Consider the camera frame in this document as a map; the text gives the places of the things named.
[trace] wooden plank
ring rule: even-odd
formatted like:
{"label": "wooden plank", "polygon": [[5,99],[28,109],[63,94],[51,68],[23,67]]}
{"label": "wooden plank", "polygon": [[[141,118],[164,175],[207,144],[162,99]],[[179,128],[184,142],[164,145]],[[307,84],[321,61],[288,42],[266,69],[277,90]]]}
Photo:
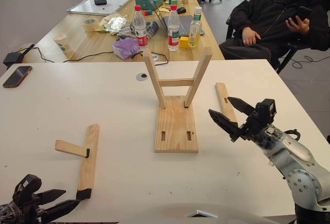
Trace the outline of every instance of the wooden plank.
{"label": "wooden plank", "polygon": [[226,85],[221,82],[216,83],[216,89],[218,98],[220,101],[221,106],[221,112],[224,114],[227,118],[229,118],[230,121],[237,123],[237,119],[234,113],[234,109],[230,101],[228,100],[228,92]]}
{"label": "wooden plank", "polygon": [[155,152],[198,153],[192,106],[184,107],[184,96],[165,96],[167,107],[158,108]]}
{"label": "wooden plank", "polygon": [[197,65],[195,74],[194,74],[194,83],[192,86],[189,87],[186,99],[185,99],[185,107],[189,107],[192,103],[192,100],[195,96],[195,93],[198,89],[198,86],[201,83],[203,75],[207,69],[208,63],[210,62],[212,57],[212,50],[211,47],[205,47],[203,50],[202,57]]}
{"label": "wooden plank", "polygon": [[63,153],[73,154],[75,156],[87,157],[87,148],[80,147],[63,140],[56,140],[55,150]]}
{"label": "wooden plank", "polygon": [[161,87],[192,86],[193,83],[194,83],[193,78],[160,79],[159,80],[159,84]]}
{"label": "wooden plank", "polygon": [[95,162],[97,153],[98,133],[100,126],[98,124],[87,127],[86,147],[90,149],[89,157],[83,158],[79,173],[79,183],[77,189],[77,199],[83,200],[90,198],[94,186]]}
{"label": "wooden plank", "polygon": [[164,92],[159,84],[159,77],[158,77],[158,73],[156,71],[155,63],[154,63],[153,57],[151,55],[151,52],[149,50],[145,50],[143,52],[143,58],[144,58],[146,68],[148,69],[148,72],[149,72],[149,75],[151,78],[151,82],[154,85],[154,89],[156,91],[159,106],[161,108],[165,108],[166,102],[165,102],[165,98],[164,98]]}

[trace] black jacket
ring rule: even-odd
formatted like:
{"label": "black jacket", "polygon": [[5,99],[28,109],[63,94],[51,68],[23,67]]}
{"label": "black jacket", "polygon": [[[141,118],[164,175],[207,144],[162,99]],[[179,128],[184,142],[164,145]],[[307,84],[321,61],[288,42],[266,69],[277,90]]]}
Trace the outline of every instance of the black jacket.
{"label": "black jacket", "polygon": [[[287,43],[301,39],[313,49],[327,50],[330,47],[327,14],[320,5],[320,0],[247,0],[238,5],[231,13],[230,20],[235,29],[234,36],[242,38],[242,29],[251,27],[261,40],[257,44],[267,47],[272,55],[283,56],[287,51]],[[299,6],[312,9],[309,15],[309,32],[303,36],[291,32],[285,20],[292,17]]]}

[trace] wall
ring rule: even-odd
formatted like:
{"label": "wall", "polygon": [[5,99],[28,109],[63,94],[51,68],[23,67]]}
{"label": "wall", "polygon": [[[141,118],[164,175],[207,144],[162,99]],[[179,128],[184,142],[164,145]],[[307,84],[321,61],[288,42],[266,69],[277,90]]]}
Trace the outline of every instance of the wall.
{"label": "wall", "polygon": [[24,43],[37,43],[82,0],[0,0],[0,76],[5,56]]}

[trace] plastic bag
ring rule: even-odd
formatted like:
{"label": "plastic bag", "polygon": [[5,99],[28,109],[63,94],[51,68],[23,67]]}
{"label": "plastic bag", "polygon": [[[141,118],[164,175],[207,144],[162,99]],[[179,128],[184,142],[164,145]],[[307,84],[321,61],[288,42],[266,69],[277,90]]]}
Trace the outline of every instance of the plastic bag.
{"label": "plastic bag", "polygon": [[127,16],[121,16],[118,13],[113,13],[106,17],[108,24],[105,26],[105,30],[111,33],[117,33],[127,22]]}
{"label": "plastic bag", "polygon": [[139,43],[133,38],[126,38],[122,41],[113,42],[113,52],[121,59],[127,59],[140,52]]}

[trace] person's hand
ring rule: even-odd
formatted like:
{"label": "person's hand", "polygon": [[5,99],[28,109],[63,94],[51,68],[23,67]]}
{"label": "person's hand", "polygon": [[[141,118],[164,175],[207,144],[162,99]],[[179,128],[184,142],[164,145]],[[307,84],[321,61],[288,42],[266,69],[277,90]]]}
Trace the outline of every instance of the person's hand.
{"label": "person's hand", "polygon": [[297,19],[297,24],[291,17],[285,21],[290,31],[299,32],[302,35],[307,34],[309,31],[309,19],[306,18],[304,21],[302,21],[298,15],[296,15],[295,18]]}
{"label": "person's hand", "polygon": [[256,38],[261,40],[260,35],[256,31],[253,31],[250,27],[243,28],[242,40],[245,46],[255,44]]}

